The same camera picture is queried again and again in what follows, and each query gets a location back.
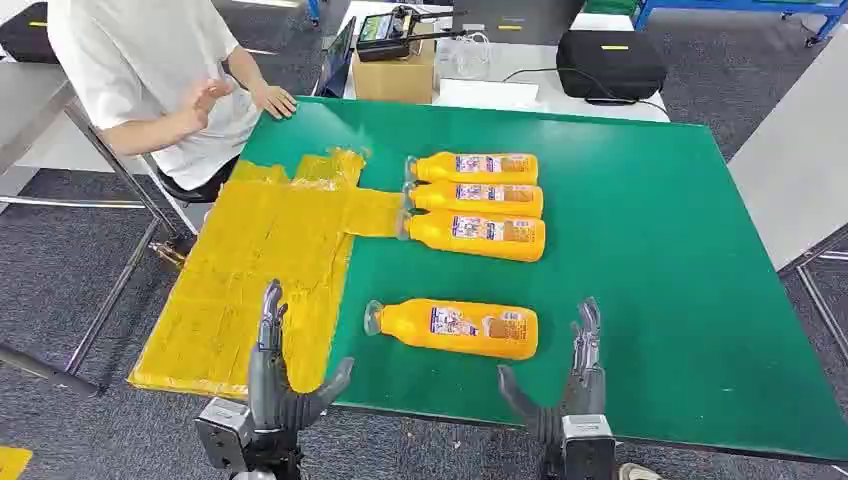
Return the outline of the person's right hand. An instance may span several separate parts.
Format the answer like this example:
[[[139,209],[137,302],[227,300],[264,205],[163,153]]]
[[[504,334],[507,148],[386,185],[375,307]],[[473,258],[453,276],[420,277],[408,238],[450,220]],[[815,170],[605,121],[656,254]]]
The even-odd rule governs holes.
[[[230,95],[233,86],[226,80],[208,80],[189,97],[186,107],[188,131],[194,133],[207,127],[217,101]]]

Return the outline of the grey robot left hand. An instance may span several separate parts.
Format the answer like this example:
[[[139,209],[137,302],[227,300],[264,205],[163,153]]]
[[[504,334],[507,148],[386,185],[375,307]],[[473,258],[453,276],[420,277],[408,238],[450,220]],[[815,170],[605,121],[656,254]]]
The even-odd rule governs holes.
[[[335,373],[318,389],[299,393],[291,388],[283,357],[283,316],[288,305],[282,301],[278,279],[269,282],[262,299],[257,341],[248,366],[248,404],[255,430],[297,432],[312,425],[344,392],[355,364],[343,358]]]

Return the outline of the person's left hand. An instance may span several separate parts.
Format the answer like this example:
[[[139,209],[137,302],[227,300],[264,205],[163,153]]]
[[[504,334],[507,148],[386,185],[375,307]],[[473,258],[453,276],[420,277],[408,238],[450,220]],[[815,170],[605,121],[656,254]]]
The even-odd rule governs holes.
[[[291,118],[297,110],[297,101],[279,86],[264,84],[252,88],[250,93],[256,107],[274,119]]]

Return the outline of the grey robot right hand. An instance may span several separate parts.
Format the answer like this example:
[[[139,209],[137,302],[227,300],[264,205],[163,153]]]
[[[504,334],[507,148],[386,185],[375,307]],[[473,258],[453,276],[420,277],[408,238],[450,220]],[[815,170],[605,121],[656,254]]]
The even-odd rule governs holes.
[[[605,415],[606,377],[600,362],[601,315],[596,300],[578,306],[572,324],[572,366],[560,404],[537,405],[518,386],[513,369],[497,367],[498,389],[511,410],[544,446],[541,479],[612,479],[615,445]]]

